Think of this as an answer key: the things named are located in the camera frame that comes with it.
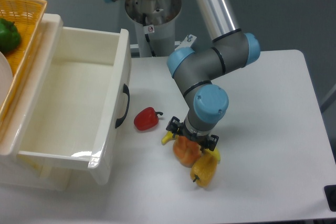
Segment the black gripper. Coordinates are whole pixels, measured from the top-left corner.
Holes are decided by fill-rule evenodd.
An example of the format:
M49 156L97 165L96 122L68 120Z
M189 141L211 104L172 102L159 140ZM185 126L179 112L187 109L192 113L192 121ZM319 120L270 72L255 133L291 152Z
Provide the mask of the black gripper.
M219 140L217 135L198 135L197 132L190 132L180 119L175 116L170 119L166 130L172 134L173 138L184 136L190 141L199 144L201 150L214 151Z

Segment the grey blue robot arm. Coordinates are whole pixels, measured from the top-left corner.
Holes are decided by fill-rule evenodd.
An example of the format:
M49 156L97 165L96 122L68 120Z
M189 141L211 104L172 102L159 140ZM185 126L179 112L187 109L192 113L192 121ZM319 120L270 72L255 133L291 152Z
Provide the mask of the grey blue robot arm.
M124 1L135 26L140 56L167 57L170 74L189 108L184 121L174 117L166 129L214 150L218 137L211 130L225 115L228 96L212 81L255 62L260 56L258 40L242 32L229 0L196 0L212 40L212 47L203 52L185 44L175 46L181 0Z

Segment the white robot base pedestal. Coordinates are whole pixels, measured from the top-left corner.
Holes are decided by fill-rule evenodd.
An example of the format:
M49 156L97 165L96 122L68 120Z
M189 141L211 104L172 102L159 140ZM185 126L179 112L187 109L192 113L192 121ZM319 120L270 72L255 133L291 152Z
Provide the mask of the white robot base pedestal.
M175 21L181 8L181 0L125 0L140 57L165 57L174 51Z

